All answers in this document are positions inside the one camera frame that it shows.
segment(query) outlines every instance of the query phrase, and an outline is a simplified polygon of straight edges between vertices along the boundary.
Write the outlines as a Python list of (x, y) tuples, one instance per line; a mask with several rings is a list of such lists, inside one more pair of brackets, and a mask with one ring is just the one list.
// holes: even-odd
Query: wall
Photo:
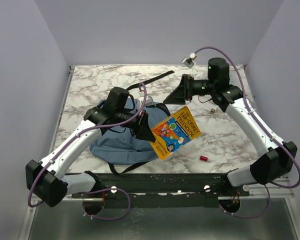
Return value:
[[(285, 0), (248, 63), (260, 115), (298, 147), (300, 164), (300, 0)], [(291, 174), (297, 181), (297, 171)], [(300, 212), (300, 187), (294, 190)]]
[(181, 64), (208, 45), (246, 64), (283, 0), (35, 2), (70, 65)]
[(35, 3), (0, 1), (0, 240), (18, 238), (25, 166), (48, 153), (68, 72)]

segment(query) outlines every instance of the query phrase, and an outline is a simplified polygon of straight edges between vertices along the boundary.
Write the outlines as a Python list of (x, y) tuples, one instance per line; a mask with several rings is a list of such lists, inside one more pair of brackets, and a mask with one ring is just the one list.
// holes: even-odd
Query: yellow book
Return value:
[(162, 160), (201, 135), (201, 131), (187, 106), (154, 126), (151, 131), (155, 137), (155, 142), (150, 142), (150, 144)]

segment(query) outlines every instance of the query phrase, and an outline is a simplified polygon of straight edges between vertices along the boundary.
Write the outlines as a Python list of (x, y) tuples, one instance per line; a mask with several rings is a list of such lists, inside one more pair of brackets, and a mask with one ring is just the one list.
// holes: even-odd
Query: red battery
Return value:
[(208, 158), (208, 157), (206, 157), (206, 156), (200, 156), (200, 160), (201, 160), (201, 161), (204, 161), (204, 162), (208, 162), (208, 163), (211, 162), (211, 159)]

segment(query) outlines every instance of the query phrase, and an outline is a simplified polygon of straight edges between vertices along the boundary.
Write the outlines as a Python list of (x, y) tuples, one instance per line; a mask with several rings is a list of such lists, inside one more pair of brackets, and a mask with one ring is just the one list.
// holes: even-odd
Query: blue fabric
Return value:
[[(130, 98), (126, 102), (125, 108), (133, 108)], [(157, 107), (145, 107), (144, 109), (149, 114), (148, 124), (150, 128), (167, 118), (167, 114)], [(124, 130), (120, 126), (111, 129), (117, 132), (123, 132)], [(90, 145), (90, 151), (94, 156), (116, 165), (132, 165), (158, 158), (150, 143), (132, 137), (128, 128), (123, 133), (106, 131), (102, 137)]]

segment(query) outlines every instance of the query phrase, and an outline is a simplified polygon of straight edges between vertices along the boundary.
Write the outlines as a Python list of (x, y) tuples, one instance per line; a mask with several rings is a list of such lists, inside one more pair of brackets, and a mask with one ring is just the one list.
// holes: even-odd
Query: marble table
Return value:
[[(243, 66), (238, 66), (247, 97), (252, 106), (254, 101), (248, 86)], [(105, 99), (111, 88), (128, 86), (173, 70), (175, 73), (147, 85), (147, 91), (156, 102), (162, 102), (178, 86), (182, 74), (190, 70), (175, 65), (103, 65), (77, 66), (68, 91), (54, 148), (58, 147), (79, 125), (86, 111)], [(192, 74), (195, 79), (207, 78), (207, 66), (197, 65)], [(233, 68), (230, 69), (230, 83), (240, 86)], [(130, 91), (138, 96), (138, 90)], [(200, 97), (203, 102), (207, 97)], [(250, 165), (258, 156), (257, 152), (237, 125), (227, 114), (212, 102), (202, 104), (198, 97), (188, 103), (194, 119), (201, 130), (201, 136), (186, 144), (168, 159), (153, 160), (132, 173), (225, 173), (235, 168)], [(169, 105), (171, 113), (182, 106)], [(211, 162), (199, 160), (206, 156)], [(118, 172), (127, 166), (116, 166)], [(93, 156), (87, 148), (72, 164), (71, 173), (83, 171), (110, 173), (107, 162)]]

